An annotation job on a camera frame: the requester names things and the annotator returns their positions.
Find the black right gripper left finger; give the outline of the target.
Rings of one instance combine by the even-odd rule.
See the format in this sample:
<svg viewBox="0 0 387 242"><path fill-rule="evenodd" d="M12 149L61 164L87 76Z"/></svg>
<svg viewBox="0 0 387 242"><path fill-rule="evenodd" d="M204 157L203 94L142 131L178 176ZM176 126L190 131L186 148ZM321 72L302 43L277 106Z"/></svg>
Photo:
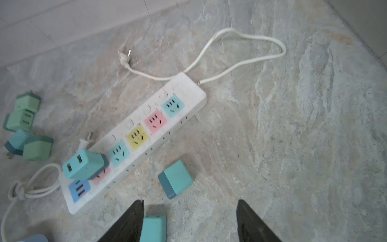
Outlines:
<svg viewBox="0 0 387 242"><path fill-rule="evenodd" d="M136 200L98 242L139 242L144 220L144 201Z"/></svg>

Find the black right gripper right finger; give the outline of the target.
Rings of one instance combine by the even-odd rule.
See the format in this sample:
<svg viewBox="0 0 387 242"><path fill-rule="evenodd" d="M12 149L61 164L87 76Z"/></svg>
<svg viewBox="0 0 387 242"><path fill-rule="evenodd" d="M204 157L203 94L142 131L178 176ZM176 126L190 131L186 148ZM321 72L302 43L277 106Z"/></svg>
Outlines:
<svg viewBox="0 0 387 242"><path fill-rule="evenodd" d="M240 242L281 242L245 200L238 201L236 217Z"/></svg>

